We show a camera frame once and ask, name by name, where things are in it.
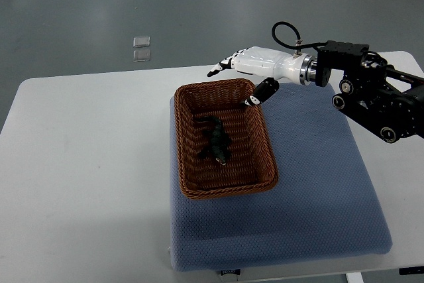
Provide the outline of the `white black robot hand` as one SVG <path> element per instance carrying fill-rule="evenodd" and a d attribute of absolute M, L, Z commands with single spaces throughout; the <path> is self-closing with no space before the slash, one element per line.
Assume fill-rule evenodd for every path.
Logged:
<path fill-rule="evenodd" d="M 269 48 L 253 46 L 239 50 L 217 63 L 207 74 L 209 77 L 223 70 L 236 70 L 256 75 L 264 80 L 256 86 L 243 104 L 256 106 L 264 103 L 279 89 L 278 80 L 285 78 L 298 85 L 315 81 L 316 58 L 302 53 L 289 54 Z"/>

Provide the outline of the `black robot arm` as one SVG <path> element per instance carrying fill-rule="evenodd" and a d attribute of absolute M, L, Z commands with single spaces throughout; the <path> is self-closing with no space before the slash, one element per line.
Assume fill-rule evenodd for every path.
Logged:
<path fill-rule="evenodd" d="M 343 71 L 337 110 L 387 143 L 423 136 L 423 78 L 396 70 L 367 44 L 329 40 L 316 51 L 316 85 Z"/>

